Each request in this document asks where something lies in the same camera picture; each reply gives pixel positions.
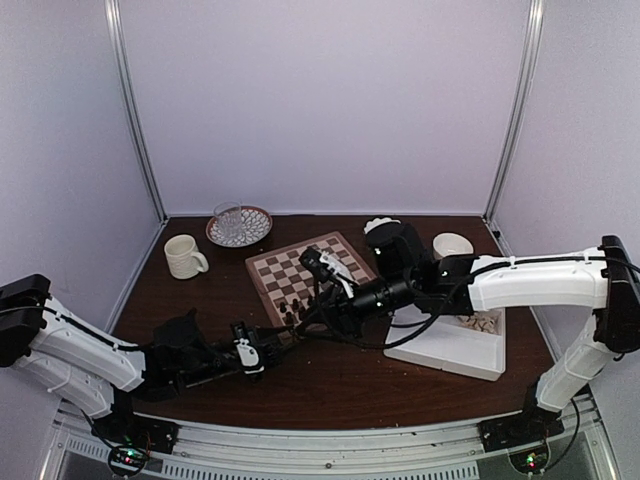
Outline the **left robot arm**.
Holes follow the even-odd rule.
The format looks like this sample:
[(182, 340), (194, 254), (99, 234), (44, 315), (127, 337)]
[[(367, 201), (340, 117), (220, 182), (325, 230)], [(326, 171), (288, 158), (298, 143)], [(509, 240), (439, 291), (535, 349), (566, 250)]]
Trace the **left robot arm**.
[(129, 343), (74, 315), (41, 274), (1, 288), (2, 367), (30, 373), (79, 408), (94, 435), (123, 444), (172, 440), (177, 430), (136, 415), (134, 401), (173, 400), (237, 373), (257, 379), (287, 350), (280, 328), (238, 322), (231, 332), (229, 342), (207, 342), (190, 310), (156, 327), (149, 343)]

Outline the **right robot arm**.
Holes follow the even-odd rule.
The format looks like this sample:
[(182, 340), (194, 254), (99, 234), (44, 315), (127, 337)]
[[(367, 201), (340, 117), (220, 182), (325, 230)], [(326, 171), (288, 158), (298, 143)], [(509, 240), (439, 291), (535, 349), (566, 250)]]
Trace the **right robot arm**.
[(364, 234), (379, 273), (367, 283), (356, 284), (340, 263), (314, 248), (300, 256), (314, 278), (314, 293), (296, 336), (314, 337), (309, 328), (319, 324), (327, 329), (322, 339), (366, 348), (361, 339), (366, 320), (415, 305), (428, 317), (389, 344), (399, 347), (443, 315), (521, 306), (589, 308), (579, 337), (528, 388), (522, 411), (504, 420), (512, 438), (530, 442), (547, 434), (574, 395), (608, 362), (639, 348), (639, 269), (616, 236), (603, 237), (597, 247), (556, 256), (436, 259), (408, 223), (376, 218), (366, 224)]

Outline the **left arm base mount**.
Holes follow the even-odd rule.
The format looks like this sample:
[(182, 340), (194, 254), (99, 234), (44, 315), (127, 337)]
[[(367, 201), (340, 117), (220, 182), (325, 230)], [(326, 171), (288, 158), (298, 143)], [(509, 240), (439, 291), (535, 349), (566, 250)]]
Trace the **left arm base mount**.
[(91, 433), (108, 449), (107, 466), (113, 474), (130, 478), (162, 461), (155, 454), (171, 454), (178, 440), (175, 422), (132, 415), (110, 415), (100, 419), (86, 416)]

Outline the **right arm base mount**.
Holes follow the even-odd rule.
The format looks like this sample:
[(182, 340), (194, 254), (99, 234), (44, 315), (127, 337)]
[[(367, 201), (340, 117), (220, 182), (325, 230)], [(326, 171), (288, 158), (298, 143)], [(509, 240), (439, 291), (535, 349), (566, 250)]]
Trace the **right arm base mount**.
[(486, 453), (506, 450), (510, 465), (520, 474), (542, 474), (551, 463), (549, 439), (565, 431), (560, 420), (536, 423), (514, 414), (478, 424)]

